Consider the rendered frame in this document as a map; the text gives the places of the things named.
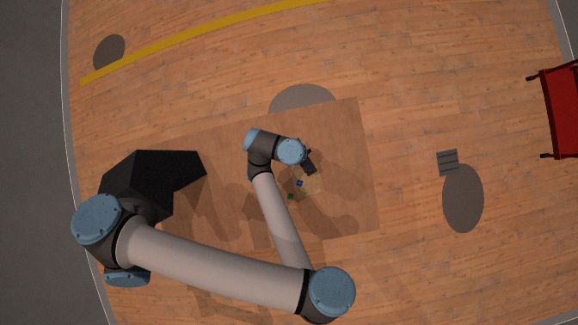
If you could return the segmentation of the tan mat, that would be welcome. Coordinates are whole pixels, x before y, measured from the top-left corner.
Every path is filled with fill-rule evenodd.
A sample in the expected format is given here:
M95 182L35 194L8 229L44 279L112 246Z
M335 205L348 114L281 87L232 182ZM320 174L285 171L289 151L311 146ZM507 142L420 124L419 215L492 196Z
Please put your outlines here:
M325 192L318 165L315 164L314 166L317 172L310 176L308 176L303 169L290 172L298 199ZM301 187L296 185L298 180L303 181Z

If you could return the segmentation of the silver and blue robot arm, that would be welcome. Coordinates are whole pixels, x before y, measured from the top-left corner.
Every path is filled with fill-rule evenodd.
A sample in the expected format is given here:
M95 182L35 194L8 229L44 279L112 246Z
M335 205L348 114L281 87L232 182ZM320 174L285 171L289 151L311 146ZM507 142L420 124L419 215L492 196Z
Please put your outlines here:
M156 229L153 205L108 193L94 195L77 208L71 232L104 266L103 280L111 286L147 285L154 272L221 296L288 311L313 325L332 323L354 304L354 281L339 267L314 270L271 170L273 159L299 164L308 176L316 173L306 146L296 138L251 128L243 150L248 152L248 180L282 265Z

